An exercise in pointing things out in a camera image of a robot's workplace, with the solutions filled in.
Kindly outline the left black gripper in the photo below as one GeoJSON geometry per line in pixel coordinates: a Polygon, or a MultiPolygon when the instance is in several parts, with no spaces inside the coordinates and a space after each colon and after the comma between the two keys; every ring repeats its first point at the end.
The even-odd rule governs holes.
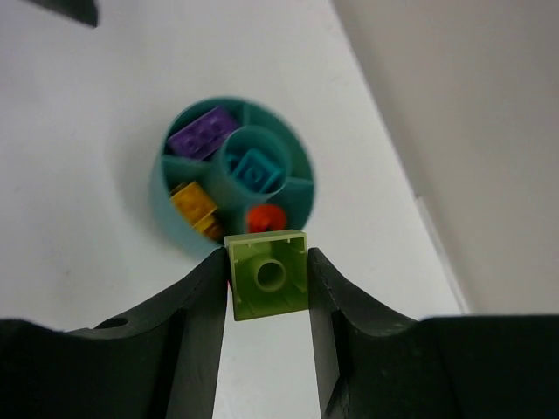
{"type": "Polygon", "coordinates": [[[99,24],[99,9],[94,0],[34,0],[43,9],[90,27],[99,24]]]}

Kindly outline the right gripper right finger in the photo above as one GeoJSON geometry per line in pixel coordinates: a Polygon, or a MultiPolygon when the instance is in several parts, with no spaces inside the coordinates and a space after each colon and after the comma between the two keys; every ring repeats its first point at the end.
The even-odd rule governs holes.
{"type": "Polygon", "coordinates": [[[557,417],[555,315],[414,320],[307,261],[322,417],[557,417]]]}

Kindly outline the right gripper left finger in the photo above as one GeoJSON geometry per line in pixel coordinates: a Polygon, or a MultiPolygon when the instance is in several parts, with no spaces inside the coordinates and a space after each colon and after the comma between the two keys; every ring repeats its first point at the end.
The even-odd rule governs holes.
{"type": "Polygon", "coordinates": [[[93,328],[1,322],[4,418],[209,418],[227,306],[227,254],[93,328]]]}

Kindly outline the green lego brick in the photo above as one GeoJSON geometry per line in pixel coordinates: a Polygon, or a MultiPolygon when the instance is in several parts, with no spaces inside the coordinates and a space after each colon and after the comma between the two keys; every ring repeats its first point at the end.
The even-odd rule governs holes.
{"type": "Polygon", "coordinates": [[[307,234],[299,230],[227,236],[236,321],[308,309],[307,234]]]}

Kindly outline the long yellow lego brick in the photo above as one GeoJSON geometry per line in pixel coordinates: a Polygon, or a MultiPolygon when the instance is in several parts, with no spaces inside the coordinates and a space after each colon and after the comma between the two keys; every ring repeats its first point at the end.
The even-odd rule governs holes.
{"type": "Polygon", "coordinates": [[[217,209],[217,205],[196,181],[181,183],[172,189],[170,201],[192,226],[212,215],[217,209]]]}

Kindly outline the long purple lego brick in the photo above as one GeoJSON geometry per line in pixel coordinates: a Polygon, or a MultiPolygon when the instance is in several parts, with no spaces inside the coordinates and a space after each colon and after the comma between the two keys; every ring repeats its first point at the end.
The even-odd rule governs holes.
{"type": "Polygon", "coordinates": [[[225,109],[216,106],[171,135],[167,145],[174,155],[201,161],[216,152],[239,128],[225,109]]]}

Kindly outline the orange round lego piece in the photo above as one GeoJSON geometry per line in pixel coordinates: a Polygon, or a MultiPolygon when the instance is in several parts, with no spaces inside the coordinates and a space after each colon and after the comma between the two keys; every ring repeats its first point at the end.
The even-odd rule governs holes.
{"type": "Polygon", "coordinates": [[[249,233],[284,230],[287,227],[286,212],[276,204],[262,203],[252,207],[245,220],[249,233]]]}

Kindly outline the long teal lego brick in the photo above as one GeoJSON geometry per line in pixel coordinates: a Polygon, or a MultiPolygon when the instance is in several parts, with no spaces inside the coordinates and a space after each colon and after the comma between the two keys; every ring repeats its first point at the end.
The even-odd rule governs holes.
{"type": "Polygon", "coordinates": [[[232,177],[251,192],[265,194],[283,176],[283,168],[256,148],[243,154],[227,154],[232,177]]]}

